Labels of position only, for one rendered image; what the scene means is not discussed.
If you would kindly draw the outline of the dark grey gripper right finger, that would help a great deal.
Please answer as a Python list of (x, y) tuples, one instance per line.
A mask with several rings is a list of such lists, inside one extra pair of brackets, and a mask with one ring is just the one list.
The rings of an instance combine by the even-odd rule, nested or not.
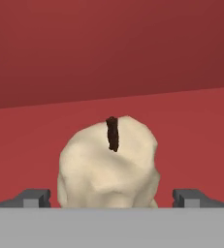
[(224, 202), (207, 197), (198, 189), (174, 189), (173, 207), (224, 207)]

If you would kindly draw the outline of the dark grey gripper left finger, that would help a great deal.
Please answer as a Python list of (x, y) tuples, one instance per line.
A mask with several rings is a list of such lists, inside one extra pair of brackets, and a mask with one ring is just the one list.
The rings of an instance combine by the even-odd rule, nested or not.
[(0, 201), (0, 207), (50, 207), (50, 189), (26, 189), (13, 199)]

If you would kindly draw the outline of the cream candle with dark wick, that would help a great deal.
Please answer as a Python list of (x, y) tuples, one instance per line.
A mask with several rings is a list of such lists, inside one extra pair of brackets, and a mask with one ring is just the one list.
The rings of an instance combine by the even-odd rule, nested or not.
[(145, 124), (118, 119), (118, 149), (109, 146), (108, 126), (97, 123), (78, 131), (59, 157), (57, 200), (61, 207), (152, 207), (160, 174), (158, 146)]

